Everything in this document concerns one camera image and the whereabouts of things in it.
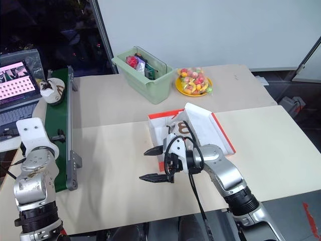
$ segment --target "red and white box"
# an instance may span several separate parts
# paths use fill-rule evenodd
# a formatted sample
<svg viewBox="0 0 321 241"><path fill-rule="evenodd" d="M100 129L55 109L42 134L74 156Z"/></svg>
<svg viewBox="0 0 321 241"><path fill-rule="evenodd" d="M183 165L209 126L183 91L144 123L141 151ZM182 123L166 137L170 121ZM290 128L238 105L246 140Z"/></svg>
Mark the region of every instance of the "red and white box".
<svg viewBox="0 0 321 241"><path fill-rule="evenodd" d="M236 153L215 114L191 103L187 103L184 109L148 115L149 132L153 145L161 146L168 135L167 126L179 121L188 123L200 146L214 144L222 149L224 155ZM157 158L159 170L164 171L164 154Z"/></svg>

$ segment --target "bowl of candy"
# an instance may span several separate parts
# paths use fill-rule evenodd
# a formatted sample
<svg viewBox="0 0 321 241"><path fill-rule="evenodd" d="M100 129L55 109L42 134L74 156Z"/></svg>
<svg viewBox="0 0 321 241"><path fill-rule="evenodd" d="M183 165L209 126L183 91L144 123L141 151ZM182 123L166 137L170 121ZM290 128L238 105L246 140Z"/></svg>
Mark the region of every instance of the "bowl of candy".
<svg viewBox="0 0 321 241"><path fill-rule="evenodd" d="M204 75L200 67L178 69L176 89L187 96L197 97L212 93L212 81Z"/></svg>

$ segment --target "laptop keyboard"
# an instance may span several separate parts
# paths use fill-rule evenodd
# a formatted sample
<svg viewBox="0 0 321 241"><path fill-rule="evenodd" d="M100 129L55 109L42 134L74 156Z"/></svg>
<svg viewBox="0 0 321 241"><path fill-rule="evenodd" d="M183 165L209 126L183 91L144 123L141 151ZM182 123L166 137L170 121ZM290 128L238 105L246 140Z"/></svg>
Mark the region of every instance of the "laptop keyboard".
<svg viewBox="0 0 321 241"><path fill-rule="evenodd" d="M9 123L15 123L20 119L31 118L32 112L34 111L36 105L37 103L33 103L30 105L15 108L13 110L9 110L7 112L0 113L1 126Z"/></svg>

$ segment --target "green plastic bin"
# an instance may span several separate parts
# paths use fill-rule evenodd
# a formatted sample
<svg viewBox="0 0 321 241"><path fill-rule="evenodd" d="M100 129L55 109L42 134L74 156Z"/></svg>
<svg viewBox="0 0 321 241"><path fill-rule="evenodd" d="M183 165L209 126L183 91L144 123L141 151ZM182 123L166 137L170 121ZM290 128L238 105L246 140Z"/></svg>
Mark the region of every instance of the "green plastic bin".
<svg viewBox="0 0 321 241"><path fill-rule="evenodd" d="M148 64L158 70L155 72L155 80L150 80L126 64L126 57L139 53L148 61ZM170 94L171 83L174 79L174 70L158 58L151 55L140 47L132 49L117 55L112 62L121 68L124 72L128 84L148 99L153 104L158 104L165 100Z"/></svg>

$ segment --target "white wall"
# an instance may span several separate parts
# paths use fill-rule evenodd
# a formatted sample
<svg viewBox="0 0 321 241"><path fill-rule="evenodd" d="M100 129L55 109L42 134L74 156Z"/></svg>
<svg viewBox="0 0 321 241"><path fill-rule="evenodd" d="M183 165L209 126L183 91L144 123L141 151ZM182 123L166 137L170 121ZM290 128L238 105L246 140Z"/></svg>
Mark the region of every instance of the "white wall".
<svg viewBox="0 0 321 241"><path fill-rule="evenodd" d="M114 55L138 45L173 67L295 69L321 35L320 0L98 0Z"/></svg>

